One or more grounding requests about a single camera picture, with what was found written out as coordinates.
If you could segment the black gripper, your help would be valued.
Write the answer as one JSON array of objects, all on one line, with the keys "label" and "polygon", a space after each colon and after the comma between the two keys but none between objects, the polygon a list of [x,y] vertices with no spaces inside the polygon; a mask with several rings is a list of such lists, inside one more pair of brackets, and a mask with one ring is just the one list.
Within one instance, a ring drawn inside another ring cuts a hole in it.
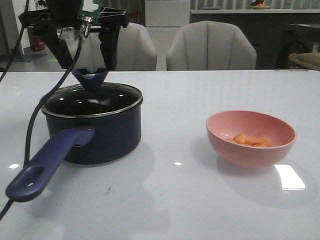
[{"label": "black gripper", "polygon": [[89,36],[92,25],[101,26],[98,34],[100,51],[105,68],[115,70],[120,29],[129,24],[126,9],[103,6],[97,23],[77,19],[81,0],[47,0],[46,9],[26,11],[19,16],[24,28],[34,26],[33,35],[41,39],[55,56],[62,69],[68,69],[73,61],[68,45],[58,36],[57,28],[79,29],[83,38]]}]

